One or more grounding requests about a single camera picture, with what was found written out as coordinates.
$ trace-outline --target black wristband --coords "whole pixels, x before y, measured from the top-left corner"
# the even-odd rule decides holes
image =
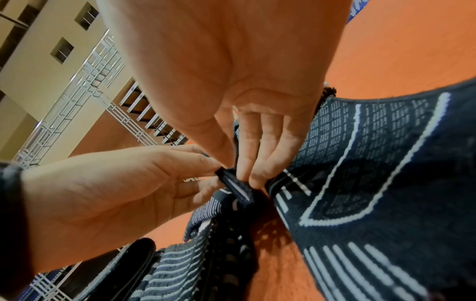
[[[33,278],[21,171],[0,162],[0,295],[7,299]]]

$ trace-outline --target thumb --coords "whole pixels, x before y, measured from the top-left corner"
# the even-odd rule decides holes
[[[225,168],[235,165],[235,147],[214,117],[194,126],[176,128]]]

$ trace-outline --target staircase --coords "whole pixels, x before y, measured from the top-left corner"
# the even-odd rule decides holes
[[[147,96],[142,92],[135,82],[128,90],[126,95],[119,102],[133,119],[138,121],[146,130],[157,138],[159,144],[163,145],[182,145],[188,142],[188,138],[178,130],[167,124],[158,113],[154,111],[149,103]]]

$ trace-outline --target hand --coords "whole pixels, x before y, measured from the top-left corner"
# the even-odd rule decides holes
[[[299,151],[352,0],[99,0],[156,112],[254,188]]]
[[[195,145],[92,153],[22,173],[32,263],[50,271],[130,243],[223,187]]]

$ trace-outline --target white railing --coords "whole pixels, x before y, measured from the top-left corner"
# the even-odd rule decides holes
[[[38,166],[71,120],[90,98],[98,101],[107,112],[118,120],[144,145],[157,145],[133,119],[106,97],[99,85],[108,87],[125,64],[115,48],[113,37],[106,31],[81,69],[71,78],[63,94],[55,102],[45,118],[33,130],[13,161],[24,168]]]

